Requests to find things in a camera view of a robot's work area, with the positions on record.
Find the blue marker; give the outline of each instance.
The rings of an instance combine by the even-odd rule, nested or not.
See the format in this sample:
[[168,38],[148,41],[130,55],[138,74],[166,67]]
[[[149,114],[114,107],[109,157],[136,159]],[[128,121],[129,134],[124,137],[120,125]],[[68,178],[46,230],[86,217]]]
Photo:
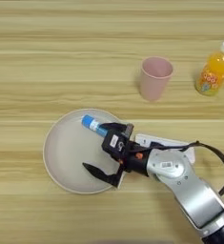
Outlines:
[[89,115],[85,115],[82,119],[82,124],[86,128],[98,133],[102,137],[105,137],[107,135],[107,130],[100,127],[100,123],[96,121],[93,117]]

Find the plate rim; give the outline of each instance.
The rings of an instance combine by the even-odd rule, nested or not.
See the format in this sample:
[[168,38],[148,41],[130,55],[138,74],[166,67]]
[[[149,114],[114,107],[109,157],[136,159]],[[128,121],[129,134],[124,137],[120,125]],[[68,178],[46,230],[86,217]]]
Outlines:
[[44,142],[44,145],[43,145],[43,149],[42,149],[42,156],[43,156],[43,162],[44,162],[44,165],[45,165],[45,168],[46,168],[46,171],[49,175],[49,177],[52,179],[52,181],[57,184],[59,187],[61,187],[62,189],[64,189],[65,191],[67,192],[70,192],[70,193],[78,193],[78,194],[96,194],[96,193],[103,193],[104,191],[110,189],[112,187],[112,185],[102,189],[102,190],[99,190],[99,191],[94,191],[94,192],[79,192],[79,191],[76,191],[76,190],[72,190],[66,186],[64,186],[63,184],[61,184],[57,179],[54,178],[54,176],[51,174],[49,168],[48,168],[48,165],[47,165],[47,162],[46,162],[46,159],[45,159],[45,151],[46,151],[46,146],[47,146],[47,141],[48,141],[48,138],[51,134],[51,131],[52,129],[61,121],[63,120],[66,116],[69,116],[70,114],[72,113],[75,113],[75,112],[84,112],[84,111],[98,111],[98,112],[104,112],[104,113],[107,113],[108,115],[111,115],[112,117],[114,117],[117,122],[120,122],[121,120],[115,116],[114,114],[112,114],[111,112],[107,112],[107,111],[104,111],[104,110],[99,110],[99,109],[80,109],[80,110],[75,110],[75,111],[71,111],[71,112],[68,112],[64,115],[62,115],[59,119],[57,119],[57,121],[55,121],[52,125],[51,125],[51,128],[48,130],[48,133],[47,135],[45,136],[45,142]]

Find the bottle label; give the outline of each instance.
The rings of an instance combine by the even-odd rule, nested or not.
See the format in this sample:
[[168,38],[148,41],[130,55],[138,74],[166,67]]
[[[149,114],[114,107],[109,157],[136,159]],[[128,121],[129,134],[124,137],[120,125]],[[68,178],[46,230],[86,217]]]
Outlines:
[[200,77],[200,89],[202,92],[217,91],[224,81],[224,75],[212,73],[205,68]]
[[96,132],[96,130],[99,127],[99,125],[100,125],[99,122],[93,119],[93,121],[90,124],[90,129],[92,131]]

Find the wooden table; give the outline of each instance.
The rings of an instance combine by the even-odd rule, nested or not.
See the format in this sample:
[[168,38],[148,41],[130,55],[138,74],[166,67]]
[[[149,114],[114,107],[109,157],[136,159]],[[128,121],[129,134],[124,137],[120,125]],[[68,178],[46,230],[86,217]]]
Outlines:
[[[224,152],[224,88],[215,97],[193,88],[223,40],[220,0],[0,1],[0,243],[200,243],[162,184],[132,173],[119,191],[66,193],[47,175],[42,146],[60,116],[97,108],[136,132]],[[150,55],[174,66],[155,103],[136,86]],[[196,156],[198,175],[219,190],[224,167],[205,150]]]

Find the black cable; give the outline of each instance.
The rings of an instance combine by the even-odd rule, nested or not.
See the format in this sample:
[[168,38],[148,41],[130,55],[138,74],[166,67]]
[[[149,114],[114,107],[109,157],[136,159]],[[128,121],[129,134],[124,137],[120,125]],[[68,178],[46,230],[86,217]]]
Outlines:
[[[142,152],[151,151],[153,149],[159,149],[159,150],[178,149],[178,150],[180,150],[182,152],[185,152],[187,149],[189,149],[191,147],[203,147],[203,148],[206,148],[206,149],[212,151],[213,153],[215,153],[221,159],[221,161],[224,164],[224,154],[223,154],[222,151],[220,151],[219,149],[216,149],[216,148],[214,148],[212,146],[209,146],[207,144],[200,143],[199,141],[195,141],[195,142],[192,142],[192,143],[190,143],[188,145],[184,145],[184,146],[151,146],[149,148],[131,150],[130,153],[142,153]],[[219,191],[219,194],[220,195],[224,194],[224,186]]]

